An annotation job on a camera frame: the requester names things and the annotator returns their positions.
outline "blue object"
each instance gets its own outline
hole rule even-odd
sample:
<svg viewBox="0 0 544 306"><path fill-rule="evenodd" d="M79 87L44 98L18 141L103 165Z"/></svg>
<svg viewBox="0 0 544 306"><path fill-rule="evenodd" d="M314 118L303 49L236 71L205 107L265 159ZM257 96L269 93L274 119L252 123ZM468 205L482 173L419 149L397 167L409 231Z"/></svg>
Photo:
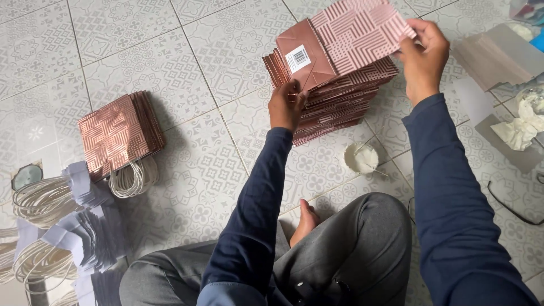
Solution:
<svg viewBox="0 0 544 306"><path fill-rule="evenodd" d="M529 43L535 46L538 50L544 52L544 32L540 31L540 35L533 38Z"/></svg>
<svg viewBox="0 0 544 306"><path fill-rule="evenodd" d="M539 305L498 242L494 211L468 165L444 95L418 103L403 123L412 147L421 275L433 304ZM285 128L268 132L203 274L197 305L266 305L292 140Z"/></svg>

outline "gray cardboard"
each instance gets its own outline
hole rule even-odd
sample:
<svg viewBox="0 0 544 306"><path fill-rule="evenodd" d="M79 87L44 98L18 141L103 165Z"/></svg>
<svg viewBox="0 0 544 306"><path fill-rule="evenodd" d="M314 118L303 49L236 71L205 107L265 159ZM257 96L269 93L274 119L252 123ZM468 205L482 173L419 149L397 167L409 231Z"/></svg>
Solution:
<svg viewBox="0 0 544 306"><path fill-rule="evenodd" d="M491 114L474 128L522 173L531 172L536 165L544 160L544 155L540 154L533 145L526 148L524 151L512 150L491 128L492 125L499 123L500 120L494 114Z"/></svg>

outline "tile floor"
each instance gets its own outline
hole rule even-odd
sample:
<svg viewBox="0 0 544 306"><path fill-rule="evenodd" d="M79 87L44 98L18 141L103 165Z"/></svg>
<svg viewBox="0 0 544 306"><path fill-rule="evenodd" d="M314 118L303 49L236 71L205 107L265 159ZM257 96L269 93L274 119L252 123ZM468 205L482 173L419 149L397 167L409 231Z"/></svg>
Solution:
<svg viewBox="0 0 544 306"><path fill-rule="evenodd" d="M10 173L41 159L46 176L82 160L77 119L136 90L149 90L168 145L156 156L160 182L124 201L134 256L217 238L248 178L269 128L268 73L260 57L275 37L331 0L0 0L0 202ZM406 18L438 23L448 39L508 21L507 0L393 0ZM527 226L485 188L534 219L544 217L540 164L521 174L472 127L451 80L465 76L450 58L441 89L470 165L496 209L500 242L523 279L544 300L544 228ZM409 114L402 75L382 87L357 126L294 148L287 163L280 220L287 234L298 199L323 217L358 195L382 191L408 204L413 197L410 143L400 121ZM519 88L489 93L497 114L512 120ZM367 141L380 155L379 173L357 176L339 152ZM544 134L533 146L542 148ZM14 223L0 206L0 226ZM431 304L418 272L414 239L408 305Z"/></svg>

